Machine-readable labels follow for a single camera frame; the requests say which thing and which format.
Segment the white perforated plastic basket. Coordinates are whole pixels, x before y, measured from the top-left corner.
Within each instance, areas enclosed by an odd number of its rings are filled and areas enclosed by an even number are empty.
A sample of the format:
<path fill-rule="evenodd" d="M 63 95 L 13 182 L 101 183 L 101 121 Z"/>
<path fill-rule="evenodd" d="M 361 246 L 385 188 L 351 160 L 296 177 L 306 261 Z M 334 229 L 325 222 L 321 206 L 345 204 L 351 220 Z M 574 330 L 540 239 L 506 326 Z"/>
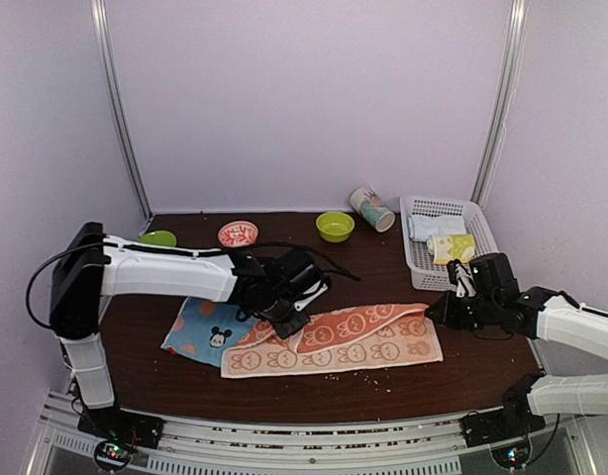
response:
<path fill-rule="evenodd" d="M 405 195 L 399 199 L 400 222 L 406 263 L 410 269 L 412 286 L 417 290 L 447 291 L 452 288 L 447 268 L 435 265 L 427 245 L 410 239 L 410 218 L 422 215 L 460 216 L 466 231 L 475 239 L 476 255 L 497 252 L 498 246 L 481 208 L 467 200 Z"/>

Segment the orange bunny towel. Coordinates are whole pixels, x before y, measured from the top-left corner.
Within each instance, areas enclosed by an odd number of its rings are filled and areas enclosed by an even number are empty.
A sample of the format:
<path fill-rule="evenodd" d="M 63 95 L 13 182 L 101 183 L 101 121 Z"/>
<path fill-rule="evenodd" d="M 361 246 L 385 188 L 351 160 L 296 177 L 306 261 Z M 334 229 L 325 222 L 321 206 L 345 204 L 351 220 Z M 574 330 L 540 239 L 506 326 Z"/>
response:
<path fill-rule="evenodd" d="M 314 315 L 282 339 L 257 324 L 224 351 L 226 379 L 341 373 L 441 362 L 443 352 L 425 304 L 384 304 Z"/>

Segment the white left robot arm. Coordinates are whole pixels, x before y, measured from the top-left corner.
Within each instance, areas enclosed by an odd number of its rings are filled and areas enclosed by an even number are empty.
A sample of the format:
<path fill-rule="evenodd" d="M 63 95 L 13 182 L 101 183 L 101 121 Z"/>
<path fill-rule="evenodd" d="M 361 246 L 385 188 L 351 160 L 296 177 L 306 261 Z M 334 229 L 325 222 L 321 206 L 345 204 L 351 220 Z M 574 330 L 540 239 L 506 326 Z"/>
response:
<path fill-rule="evenodd" d="M 331 287 L 310 249 L 260 257 L 247 246 L 188 249 L 140 243 L 85 224 L 55 261 L 49 326 L 63 346 L 92 424 L 109 439 L 129 431 L 99 330 L 99 301 L 163 295 L 227 303 L 288 338 L 308 322 L 306 307 Z"/>

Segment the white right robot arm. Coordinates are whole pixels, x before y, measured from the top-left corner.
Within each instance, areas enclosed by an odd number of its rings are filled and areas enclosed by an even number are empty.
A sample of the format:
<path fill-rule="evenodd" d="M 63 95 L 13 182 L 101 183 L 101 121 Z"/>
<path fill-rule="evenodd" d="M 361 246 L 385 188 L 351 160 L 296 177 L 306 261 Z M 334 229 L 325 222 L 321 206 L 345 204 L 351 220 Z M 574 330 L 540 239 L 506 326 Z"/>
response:
<path fill-rule="evenodd" d="M 552 414 L 608 417 L 608 312 L 564 291 L 521 290 L 502 252 L 446 265 L 454 288 L 425 313 L 434 324 L 469 333 L 498 328 L 540 351 L 543 368 L 503 395 L 495 428 L 512 437 Z"/>

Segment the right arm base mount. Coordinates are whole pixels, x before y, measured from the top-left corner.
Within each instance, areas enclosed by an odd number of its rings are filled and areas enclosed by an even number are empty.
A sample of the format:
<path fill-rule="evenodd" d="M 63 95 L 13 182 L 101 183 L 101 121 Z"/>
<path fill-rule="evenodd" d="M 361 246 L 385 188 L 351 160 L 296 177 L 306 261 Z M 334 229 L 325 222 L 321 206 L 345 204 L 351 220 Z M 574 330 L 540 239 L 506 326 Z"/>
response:
<path fill-rule="evenodd" d="M 460 428 L 467 447 L 494 444 L 546 427 L 543 416 L 534 415 L 528 405 L 525 389 L 510 388 L 503 396 L 503 405 L 484 413 L 470 412 L 460 419 Z"/>

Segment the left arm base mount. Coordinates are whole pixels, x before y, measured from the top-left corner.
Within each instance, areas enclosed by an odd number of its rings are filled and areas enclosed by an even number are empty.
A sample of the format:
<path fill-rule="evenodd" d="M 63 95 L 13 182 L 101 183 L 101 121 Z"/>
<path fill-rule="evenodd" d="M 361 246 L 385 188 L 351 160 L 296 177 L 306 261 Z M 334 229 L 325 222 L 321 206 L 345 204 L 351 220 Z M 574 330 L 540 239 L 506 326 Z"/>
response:
<path fill-rule="evenodd" d="M 136 448 L 157 449 L 163 425 L 163 419 L 159 417 L 125 411 L 115 402 L 103 409 L 90 409 L 84 405 L 77 429 Z"/>

